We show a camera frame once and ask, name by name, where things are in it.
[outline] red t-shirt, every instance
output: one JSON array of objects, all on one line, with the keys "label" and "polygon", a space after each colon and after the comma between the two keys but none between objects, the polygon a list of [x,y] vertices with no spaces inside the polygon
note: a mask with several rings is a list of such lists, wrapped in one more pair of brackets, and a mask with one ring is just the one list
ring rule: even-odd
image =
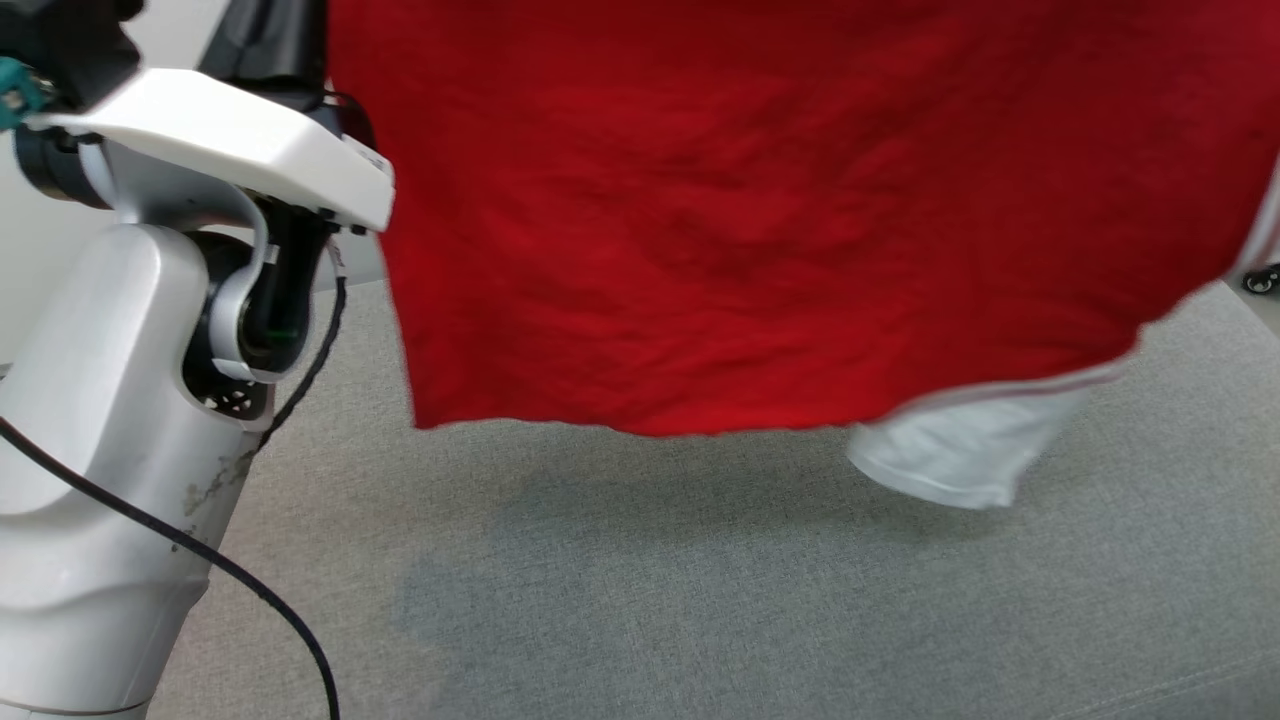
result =
[{"label": "red t-shirt", "polygon": [[847,424],[1114,360],[1280,150],[1276,0],[334,0],[420,427]]}]

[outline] black wire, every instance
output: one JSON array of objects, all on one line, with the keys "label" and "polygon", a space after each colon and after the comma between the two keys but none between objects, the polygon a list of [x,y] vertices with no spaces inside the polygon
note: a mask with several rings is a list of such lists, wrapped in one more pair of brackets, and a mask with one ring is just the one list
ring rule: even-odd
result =
[{"label": "black wire", "polygon": [[[275,430],[280,429],[280,425],[289,419],[289,415],[293,414],[298,404],[302,402],[302,398],[306,397],[307,391],[310,391],[311,386],[315,384],[316,377],[320,374],[320,370],[324,369],[325,361],[329,359],[329,354],[333,351],[333,343],[338,338],[338,329],[342,325],[342,313],[347,307],[347,278],[340,277],[339,274],[335,284],[338,292],[333,304],[333,315],[329,320],[329,332],[325,333],[324,341],[320,342],[316,359],[311,363],[311,368],[307,369],[306,375],[302,377],[302,382],[298,383],[297,389],[294,389],[293,395],[289,396],[288,402],[285,402],[279,414],[276,414],[275,420],[271,423],[271,428],[262,434],[259,451],[266,446],[266,441],[271,439]],[[5,418],[0,418],[0,438],[9,442],[9,445],[14,446],[18,452],[22,452],[32,462],[40,465],[49,471],[49,474],[63,480],[72,488],[84,493],[91,500],[100,502],[108,509],[124,515],[143,528],[164,537],[174,544],[189,550],[197,557],[211,562],[215,568],[230,575],[236,582],[253,591],[253,594],[262,598],[262,601],[270,605],[273,610],[279,612],[280,616],[284,618],[284,621],[288,623],[289,626],[293,628],[293,632],[296,632],[298,637],[302,638],[302,642],[306,643],[307,650],[311,651],[311,657],[315,659],[316,666],[320,669],[320,679],[324,682],[325,700],[329,702],[329,719],[340,720],[342,712],[338,707],[338,684],[333,679],[333,669],[329,667],[329,659],[325,656],[324,648],[320,647],[320,641],[316,639],[311,628],[307,626],[302,618],[300,618],[298,614],[289,607],[289,603],[284,602],[284,600],[275,594],[271,588],[266,587],[262,580],[259,580],[248,570],[241,568],[233,560],[218,552],[212,547],[197,541],[155,515],[131,505],[128,501],[111,495],[67,465],[63,465],[51,455],[41,450],[40,446],[33,443],[31,438],[22,434]]]},{"label": "black wire", "polygon": [[342,314],[347,309],[347,278],[342,277],[340,270],[338,277],[334,279],[334,286],[337,293],[333,299],[333,314],[329,315],[329,332],[325,333],[324,340],[320,341],[320,350],[316,351],[316,359],[311,363],[311,368],[307,373],[302,375],[302,380],[298,382],[297,389],[289,396],[289,400],[280,407],[280,411],[275,414],[275,420],[271,427],[262,433],[262,441],[257,445],[257,451],[261,452],[266,443],[271,441],[275,436],[275,430],[280,429],[293,411],[298,409],[298,404],[302,398],[307,396],[311,391],[311,386],[315,384],[316,377],[320,375],[320,370],[324,370],[325,363],[329,361],[329,354],[333,351],[333,342],[338,340],[338,331],[342,329]]}]

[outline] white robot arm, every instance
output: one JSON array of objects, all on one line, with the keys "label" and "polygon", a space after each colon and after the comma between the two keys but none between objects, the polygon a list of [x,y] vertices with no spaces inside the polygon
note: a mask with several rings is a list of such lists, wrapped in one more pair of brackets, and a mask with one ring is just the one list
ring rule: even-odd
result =
[{"label": "white robot arm", "polygon": [[0,720],[145,717],[210,557],[56,474],[216,548],[330,236],[384,229],[394,196],[307,56],[323,1],[233,3],[204,73],[141,67],[137,5],[0,1],[0,131],[38,187],[118,218],[0,382],[0,419],[47,454],[0,443]]}]

